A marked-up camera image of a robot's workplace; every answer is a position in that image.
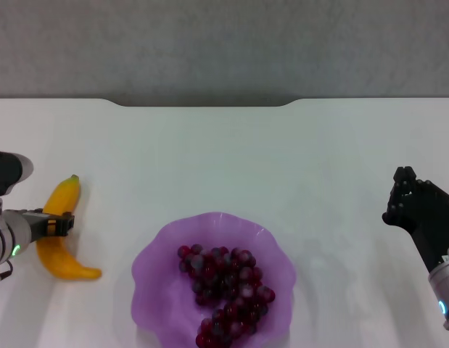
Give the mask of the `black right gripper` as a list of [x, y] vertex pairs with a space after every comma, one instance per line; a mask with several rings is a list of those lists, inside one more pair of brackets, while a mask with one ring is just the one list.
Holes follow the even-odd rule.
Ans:
[[417, 178], [410, 166], [398, 167], [393, 180], [382, 219], [408, 232], [426, 269], [432, 272], [448, 253], [449, 194], [433, 182]]

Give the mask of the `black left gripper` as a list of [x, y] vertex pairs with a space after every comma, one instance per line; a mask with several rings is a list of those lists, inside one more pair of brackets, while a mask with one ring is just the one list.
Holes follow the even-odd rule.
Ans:
[[30, 226], [31, 242], [42, 239], [45, 236], [66, 237], [73, 229], [75, 217], [71, 212], [62, 215], [50, 215], [43, 213], [42, 209], [26, 210], [22, 213], [25, 221]]

